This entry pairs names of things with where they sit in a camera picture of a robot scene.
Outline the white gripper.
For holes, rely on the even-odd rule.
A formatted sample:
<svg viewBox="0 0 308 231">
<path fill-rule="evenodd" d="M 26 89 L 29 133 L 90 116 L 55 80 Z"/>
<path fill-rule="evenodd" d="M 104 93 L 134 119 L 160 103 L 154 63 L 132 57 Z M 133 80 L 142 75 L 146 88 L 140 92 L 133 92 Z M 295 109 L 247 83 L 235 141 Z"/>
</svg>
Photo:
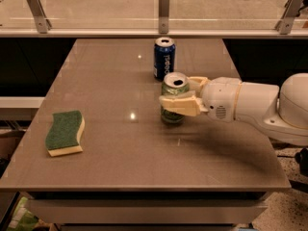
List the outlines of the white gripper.
<svg viewBox="0 0 308 231">
<path fill-rule="evenodd" d="M 207 77 L 192 76 L 188 81 L 190 90 L 194 91 L 159 97 L 165 110 L 182 116 L 207 114 L 214 120 L 234 120 L 236 101 L 242 85 L 240 79 L 219 77 L 210 81 Z M 195 93 L 201 93 L 202 99 Z"/>
</svg>

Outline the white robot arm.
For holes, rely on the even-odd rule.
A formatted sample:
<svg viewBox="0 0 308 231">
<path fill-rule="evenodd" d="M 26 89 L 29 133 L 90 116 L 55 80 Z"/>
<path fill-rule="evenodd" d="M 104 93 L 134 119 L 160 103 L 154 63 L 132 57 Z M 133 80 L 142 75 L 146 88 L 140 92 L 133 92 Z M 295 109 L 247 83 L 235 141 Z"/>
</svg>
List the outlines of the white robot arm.
<svg viewBox="0 0 308 231">
<path fill-rule="evenodd" d="M 160 96 L 161 106 L 169 112 L 245 122 L 272 139 L 308 145 L 307 73 L 290 76 L 280 87 L 229 77 L 188 77 L 178 72 L 167 75 L 165 82 L 189 88 Z"/>
</svg>

